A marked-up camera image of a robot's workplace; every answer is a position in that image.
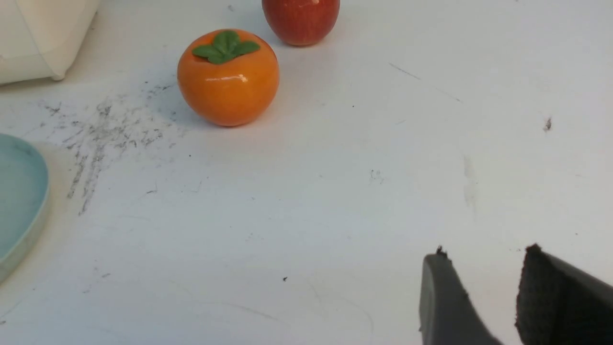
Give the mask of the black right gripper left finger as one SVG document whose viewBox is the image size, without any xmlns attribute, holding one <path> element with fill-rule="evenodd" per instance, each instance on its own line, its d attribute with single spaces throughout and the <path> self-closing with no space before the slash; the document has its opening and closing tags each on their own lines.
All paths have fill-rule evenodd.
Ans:
<svg viewBox="0 0 613 345">
<path fill-rule="evenodd" d="M 423 258 L 420 333 L 423 345 L 501 344 L 479 317 L 441 246 Z"/>
</svg>

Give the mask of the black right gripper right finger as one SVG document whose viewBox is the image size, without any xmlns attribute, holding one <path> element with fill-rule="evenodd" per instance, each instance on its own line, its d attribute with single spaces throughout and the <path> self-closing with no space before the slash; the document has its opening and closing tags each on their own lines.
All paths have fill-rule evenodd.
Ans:
<svg viewBox="0 0 613 345">
<path fill-rule="evenodd" d="M 527 247 L 515 304 L 524 345 L 610 345 L 613 288 L 582 269 Z"/>
</svg>

